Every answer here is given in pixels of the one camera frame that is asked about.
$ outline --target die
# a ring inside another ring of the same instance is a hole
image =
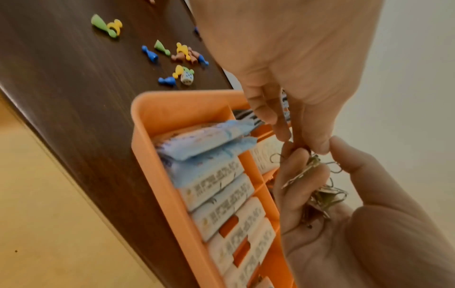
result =
[[[180,77],[180,81],[185,85],[191,85],[194,80],[194,75],[188,71],[184,71]]]

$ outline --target palm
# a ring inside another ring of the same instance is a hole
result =
[[[329,176],[324,166],[286,191],[274,190],[283,253],[298,287],[455,287],[455,253],[428,216],[371,156],[340,140],[332,146],[364,206],[352,212],[338,204],[328,211],[330,221],[316,220],[312,229],[302,224],[303,204]],[[302,149],[290,154],[288,148],[278,187],[308,159]]]

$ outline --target dark wooden tabletop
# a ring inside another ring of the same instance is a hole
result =
[[[118,40],[90,19],[120,19]],[[130,106],[144,91],[168,90],[158,77],[176,63],[152,64],[141,46],[157,39],[175,54],[187,44],[210,62],[194,83],[174,89],[230,89],[183,0],[0,1],[0,88],[29,127],[167,287],[197,287],[131,151]]]

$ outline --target fingernail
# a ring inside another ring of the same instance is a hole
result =
[[[328,140],[326,140],[319,146],[314,147],[313,150],[317,154],[327,154],[330,151],[330,143]]]

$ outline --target orange tray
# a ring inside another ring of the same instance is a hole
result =
[[[135,125],[131,147],[202,288],[223,288],[225,285],[150,137],[201,123],[235,119],[232,110],[249,108],[243,92],[234,90],[146,92],[136,97],[131,106]],[[271,127],[264,125],[252,134],[261,140],[272,133]],[[239,159],[255,187],[253,196],[261,201],[276,232],[259,273],[268,276],[276,288],[291,288],[293,278],[281,250],[280,215],[265,186],[273,173],[261,175],[249,151],[242,153]]]

